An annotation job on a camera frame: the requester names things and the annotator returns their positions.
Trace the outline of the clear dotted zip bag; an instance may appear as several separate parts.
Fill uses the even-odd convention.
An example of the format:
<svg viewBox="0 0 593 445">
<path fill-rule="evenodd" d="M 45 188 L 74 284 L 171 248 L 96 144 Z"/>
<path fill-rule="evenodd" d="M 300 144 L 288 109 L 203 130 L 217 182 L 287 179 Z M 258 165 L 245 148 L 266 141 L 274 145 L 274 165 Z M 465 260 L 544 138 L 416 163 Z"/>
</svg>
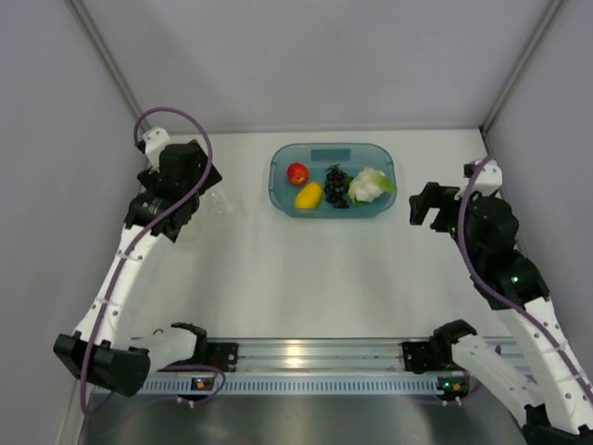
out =
<svg viewBox="0 0 593 445">
<path fill-rule="evenodd" d="M 190 218 L 177 239 L 182 248 L 190 246 L 209 228 L 228 219 L 235 211 L 233 200 L 223 184 L 214 185 L 203 196 L 197 212 Z"/>
</svg>

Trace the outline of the dark blue fake food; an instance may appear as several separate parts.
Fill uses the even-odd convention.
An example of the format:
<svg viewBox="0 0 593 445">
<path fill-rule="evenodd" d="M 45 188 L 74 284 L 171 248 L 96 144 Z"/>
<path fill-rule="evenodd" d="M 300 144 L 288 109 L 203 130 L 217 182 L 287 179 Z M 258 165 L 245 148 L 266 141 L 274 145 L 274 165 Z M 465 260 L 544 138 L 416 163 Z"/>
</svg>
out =
<svg viewBox="0 0 593 445">
<path fill-rule="evenodd" d="M 325 200 L 335 209 L 349 208 L 347 192 L 353 177 L 344 172 L 339 164 L 326 169 L 323 192 Z"/>
</svg>

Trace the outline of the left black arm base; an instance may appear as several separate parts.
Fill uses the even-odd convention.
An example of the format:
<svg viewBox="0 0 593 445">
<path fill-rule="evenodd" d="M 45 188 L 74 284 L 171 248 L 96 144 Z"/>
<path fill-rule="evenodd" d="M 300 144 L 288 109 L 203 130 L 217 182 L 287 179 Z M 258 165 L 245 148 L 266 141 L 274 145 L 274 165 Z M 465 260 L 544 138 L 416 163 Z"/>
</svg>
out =
<svg viewBox="0 0 593 445">
<path fill-rule="evenodd" d="M 238 362 L 238 352 L 239 345 L 235 342 L 202 340 L 187 363 L 212 366 L 232 373 Z"/>
</svg>

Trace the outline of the yellow fake food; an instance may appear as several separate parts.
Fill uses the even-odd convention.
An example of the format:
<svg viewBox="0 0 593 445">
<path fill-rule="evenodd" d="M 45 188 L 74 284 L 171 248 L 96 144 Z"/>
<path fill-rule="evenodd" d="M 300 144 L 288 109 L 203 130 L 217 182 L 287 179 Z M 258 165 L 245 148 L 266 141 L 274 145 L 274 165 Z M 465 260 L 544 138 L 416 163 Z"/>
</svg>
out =
<svg viewBox="0 0 593 445">
<path fill-rule="evenodd" d="M 318 207 L 322 200 L 323 190 L 319 183 L 307 183 L 296 195 L 294 208 L 298 210 L 312 210 Z"/>
</svg>

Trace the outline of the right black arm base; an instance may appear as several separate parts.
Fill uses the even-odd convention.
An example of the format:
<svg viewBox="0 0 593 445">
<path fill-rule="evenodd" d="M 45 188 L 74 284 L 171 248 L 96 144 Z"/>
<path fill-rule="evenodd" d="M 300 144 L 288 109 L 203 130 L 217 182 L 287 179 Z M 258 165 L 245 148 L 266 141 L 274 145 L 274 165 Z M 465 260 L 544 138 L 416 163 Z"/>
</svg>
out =
<svg viewBox="0 0 593 445">
<path fill-rule="evenodd" d="M 421 375 L 446 369 L 440 349 L 430 341 L 407 341 L 401 347 L 404 367 L 408 372 Z"/>
</svg>

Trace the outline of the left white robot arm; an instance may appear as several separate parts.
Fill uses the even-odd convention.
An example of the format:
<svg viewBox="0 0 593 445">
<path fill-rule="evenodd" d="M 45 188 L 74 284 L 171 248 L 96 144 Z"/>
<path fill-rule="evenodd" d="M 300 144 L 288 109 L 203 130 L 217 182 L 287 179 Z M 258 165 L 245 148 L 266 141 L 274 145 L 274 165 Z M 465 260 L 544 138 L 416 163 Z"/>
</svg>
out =
<svg viewBox="0 0 593 445">
<path fill-rule="evenodd" d="M 106 279 L 89 311 L 70 335 L 61 334 L 54 353 L 81 383 L 131 397 L 147 377 L 171 365 L 203 368 L 209 358 L 205 329 L 177 322 L 135 338 L 132 329 L 153 275 L 200 198 L 221 181 L 196 140 L 139 144 L 150 168 L 137 176 L 143 186 L 130 203 Z"/>
</svg>

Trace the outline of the red fake food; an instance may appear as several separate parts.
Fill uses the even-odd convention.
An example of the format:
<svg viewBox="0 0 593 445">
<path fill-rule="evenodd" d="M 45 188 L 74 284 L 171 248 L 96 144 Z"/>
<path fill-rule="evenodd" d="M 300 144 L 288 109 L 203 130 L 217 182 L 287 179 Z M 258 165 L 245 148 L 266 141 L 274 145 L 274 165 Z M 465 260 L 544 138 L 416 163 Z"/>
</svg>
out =
<svg viewBox="0 0 593 445">
<path fill-rule="evenodd" d="M 288 166 L 286 176 L 290 185 L 301 186 L 309 180 L 309 171 L 302 163 L 293 162 Z"/>
</svg>

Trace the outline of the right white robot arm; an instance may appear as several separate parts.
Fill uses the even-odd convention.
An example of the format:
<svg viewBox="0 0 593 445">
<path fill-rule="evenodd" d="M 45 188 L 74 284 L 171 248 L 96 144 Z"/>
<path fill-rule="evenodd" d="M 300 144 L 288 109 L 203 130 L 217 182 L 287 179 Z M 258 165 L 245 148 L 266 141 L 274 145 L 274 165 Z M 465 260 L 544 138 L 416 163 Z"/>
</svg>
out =
<svg viewBox="0 0 593 445">
<path fill-rule="evenodd" d="M 542 275 L 515 247 L 519 222 L 511 206 L 494 194 L 473 192 L 462 210 L 459 192 L 427 183 L 409 200 L 410 223 L 422 224 L 436 209 L 431 229 L 464 239 L 477 273 L 473 285 L 506 325 L 531 375 L 505 362 L 463 320 L 439 326 L 421 353 L 415 343 L 405 344 L 406 369 L 469 372 L 505 405 L 528 444 L 591 443 L 592 385 L 561 331 Z"/>
</svg>

